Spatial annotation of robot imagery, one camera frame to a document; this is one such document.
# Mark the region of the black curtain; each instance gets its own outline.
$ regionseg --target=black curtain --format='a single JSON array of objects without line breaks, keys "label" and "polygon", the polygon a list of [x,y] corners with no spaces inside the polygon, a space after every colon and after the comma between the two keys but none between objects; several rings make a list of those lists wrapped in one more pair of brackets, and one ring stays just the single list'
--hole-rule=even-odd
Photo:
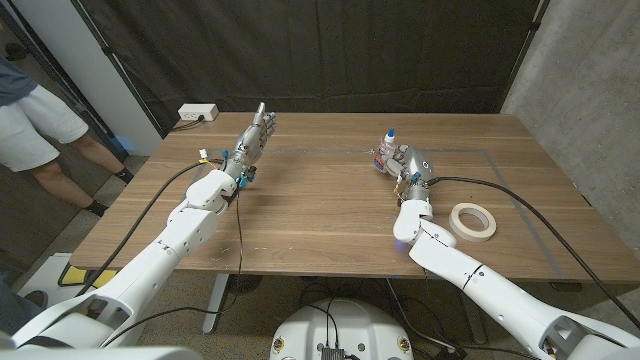
[{"label": "black curtain", "polygon": [[165,132],[221,111],[494,113],[538,0],[83,0]]}]

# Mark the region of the glue bottle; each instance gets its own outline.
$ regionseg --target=glue bottle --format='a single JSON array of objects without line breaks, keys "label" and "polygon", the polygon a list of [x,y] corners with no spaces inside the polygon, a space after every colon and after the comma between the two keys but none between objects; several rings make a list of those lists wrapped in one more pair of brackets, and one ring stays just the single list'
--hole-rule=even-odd
[{"label": "glue bottle", "polygon": [[395,137],[394,130],[391,128],[389,133],[385,135],[384,138],[380,139],[380,148],[378,148],[378,152],[376,153],[376,158],[373,160],[373,164],[376,166],[380,172],[386,173],[387,160],[393,157],[393,154],[396,151],[395,145]]}]

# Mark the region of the power strip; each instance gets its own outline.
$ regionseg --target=power strip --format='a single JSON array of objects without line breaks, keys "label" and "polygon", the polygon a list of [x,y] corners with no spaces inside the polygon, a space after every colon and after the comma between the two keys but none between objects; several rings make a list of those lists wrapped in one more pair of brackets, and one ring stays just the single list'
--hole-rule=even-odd
[{"label": "power strip", "polygon": [[205,121],[213,121],[218,116],[216,104],[182,104],[178,110],[180,119],[192,121],[204,116]]}]

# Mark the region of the white robotic arm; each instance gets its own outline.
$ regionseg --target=white robotic arm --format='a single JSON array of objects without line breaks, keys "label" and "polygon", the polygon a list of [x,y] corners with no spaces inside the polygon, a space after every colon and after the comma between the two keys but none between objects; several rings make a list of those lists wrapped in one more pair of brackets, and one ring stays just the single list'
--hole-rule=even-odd
[{"label": "white robotic arm", "polygon": [[404,201],[393,228],[396,239],[412,244],[409,256],[416,263],[460,288],[531,355],[573,360],[622,354],[619,358],[624,358],[625,349],[640,347],[637,337],[601,321],[547,305],[457,250],[455,237],[430,221],[433,214],[429,190],[420,174],[411,174],[406,166],[396,173],[410,176],[403,176],[409,181],[401,194]]},{"label": "white robotic arm", "polygon": [[[151,314],[159,294],[180,260],[209,240],[222,216],[255,167],[275,130],[275,114],[264,115],[260,104],[240,145],[213,170],[189,187],[186,199],[169,215],[166,228],[105,286],[59,303],[22,327],[12,340],[18,348],[59,343],[74,348],[98,348],[119,332]],[[109,343],[134,345],[143,326]]]}]

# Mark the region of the gray shirt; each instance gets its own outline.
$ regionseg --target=gray shirt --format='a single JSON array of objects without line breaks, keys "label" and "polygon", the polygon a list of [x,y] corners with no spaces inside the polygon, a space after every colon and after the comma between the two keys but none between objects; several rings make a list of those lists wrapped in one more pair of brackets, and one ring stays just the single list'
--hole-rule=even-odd
[{"label": "gray shirt", "polygon": [[0,106],[22,99],[37,86],[31,76],[0,55]]}]

